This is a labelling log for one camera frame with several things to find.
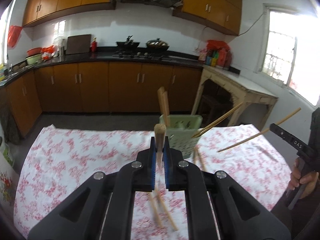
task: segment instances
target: white wall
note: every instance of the white wall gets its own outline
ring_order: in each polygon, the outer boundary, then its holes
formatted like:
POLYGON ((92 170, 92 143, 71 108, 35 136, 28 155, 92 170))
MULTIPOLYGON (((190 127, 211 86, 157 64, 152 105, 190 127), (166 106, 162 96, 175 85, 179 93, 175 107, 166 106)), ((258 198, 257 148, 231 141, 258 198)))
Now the white wall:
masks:
MULTIPOLYGON (((144 4, 118 3, 116 10, 103 10, 74 14, 34 27, 33 47, 52 44, 56 22, 66 20, 65 36, 92 34, 98 46, 116 46, 116 41, 125 41, 133 35, 134 41, 145 47, 148 40, 161 38, 169 43, 169 50, 196 55, 201 31, 204 26, 173 17, 172 10, 144 4)), ((202 40, 224 40, 225 35, 206 28, 202 40)))
MULTIPOLYGON (((296 7, 308 14, 313 12, 308 0, 243 0, 240 33, 248 30, 263 13, 263 3, 296 7)), ((253 80, 279 97, 265 127, 279 121, 294 109, 301 107, 302 110, 283 123, 281 127, 307 143, 310 134, 311 114, 315 107, 306 103, 305 100, 294 95, 288 89, 278 86, 267 75, 255 73, 263 43, 264 17, 262 16, 246 34, 238 37, 226 36, 225 41, 229 44, 233 53, 232 65, 241 70, 241 75, 253 80)), ((248 115, 250 115, 250 111, 244 112, 243 120, 247 119, 248 115)), ((284 156, 287 163, 292 165, 297 151, 272 132, 266 133, 265 137, 284 156)))
MULTIPOLYGON (((10 20, 10 25, 22 26, 24 9, 26 7, 28 0, 16 0, 12 16, 10 20)), ((17 44, 13 48, 8 48, 8 65, 17 64, 25 60, 27 56, 27 51, 32 49, 32 33, 33 28, 23 28, 19 36, 17 44)))

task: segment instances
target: gas stove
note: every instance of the gas stove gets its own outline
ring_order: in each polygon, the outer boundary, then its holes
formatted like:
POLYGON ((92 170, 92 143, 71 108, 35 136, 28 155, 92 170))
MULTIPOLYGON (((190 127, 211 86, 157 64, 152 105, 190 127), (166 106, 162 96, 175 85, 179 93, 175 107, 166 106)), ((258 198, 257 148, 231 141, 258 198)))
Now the gas stove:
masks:
POLYGON ((150 60, 171 60, 168 55, 161 52, 136 52, 127 50, 118 50, 113 54, 113 57, 119 58, 139 58, 139 59, 150 59, 150 60))

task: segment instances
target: gray floor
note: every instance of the gray floor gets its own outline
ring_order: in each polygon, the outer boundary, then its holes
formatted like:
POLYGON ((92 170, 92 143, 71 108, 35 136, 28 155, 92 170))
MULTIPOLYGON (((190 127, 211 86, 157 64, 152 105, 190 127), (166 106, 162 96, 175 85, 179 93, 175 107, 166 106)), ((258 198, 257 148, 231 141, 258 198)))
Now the gray floor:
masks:
POLYGON ((43 127, 53 124, 57 128, 80 130, 153 130, 159 122, 159 115, 64 115, 42 114, 27 138, 20 145, 9 143, 10 151, 15 160, 14 170, 20 174, 24 160, 38 134, 43 127))

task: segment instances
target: metal bolt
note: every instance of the metal bolt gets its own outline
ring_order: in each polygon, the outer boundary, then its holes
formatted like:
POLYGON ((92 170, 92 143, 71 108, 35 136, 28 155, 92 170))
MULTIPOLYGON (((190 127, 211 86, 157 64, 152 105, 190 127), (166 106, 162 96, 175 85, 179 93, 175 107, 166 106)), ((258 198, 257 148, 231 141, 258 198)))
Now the metal bolt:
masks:
POLYGON ((104 173, 101 171, 98 171, 93 175, 94 179, 103 179, 103 177, 104 177, 104 173))
POLYGON ((133 168, 140 168, 142 166, 142 163, 141 162, 138 162, 138 161, 134 161, 133 163, 131 163, 131 167, 133 168))
POLYGON ((186 168, 189 166, 189 163, 187 161, 179 161, 178 165, 179 167, 186 168))
POLYGON ((219 179, 224 179, 227 176, 227 174, 224 171, 218 171, 217 172, 217 177, 219 179))

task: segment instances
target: table leg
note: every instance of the table leg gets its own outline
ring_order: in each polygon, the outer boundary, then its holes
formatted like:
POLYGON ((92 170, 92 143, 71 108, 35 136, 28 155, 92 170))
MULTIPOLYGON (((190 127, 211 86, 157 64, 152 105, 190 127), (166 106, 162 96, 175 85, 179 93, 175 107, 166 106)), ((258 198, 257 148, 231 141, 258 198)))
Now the table leg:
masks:
POLYGON ((275 106, 274 104, 273 105, 267 105, 268 111, 265 114, 265 116, 261 119, 261 122, 259 123, 259 125, 257 127, 259 131, 261 131, 263 129, 263 127, 266 124, 267 119, 269 118, 274 106, 275 106))
POLYGON ((230 121, 229 121, 229 123, 228 123, 228 126, 236 125, 236 124, 237 124, 237 121, 238 121, 238 119, 239 119, 239 117, 240 117, 240 115, 243 113, 243 111, 244 111, 249 105, 251 105, 251 103, 249 103, 249 102, 243 102, 243 103, 242 103, 242 106, 240 106, 240 107, 232 114, 231 119, 230 119, 230 121))
POLYGON ((200 100, 201 100, 201 97, 202 97, 202 92, 203 92, 203 89, 204 89, 204 82, 206 80, 207 79, 205 79, 205 80, 201 79, 200 80, 198 91, 197 91, 197 95, 196 95, 196 99, 195 99, 195 102, 193 104, 191 114, 196 114, 196 112, 198 110, 198 107, 199 107, 199 104, 200 104, 200 100))

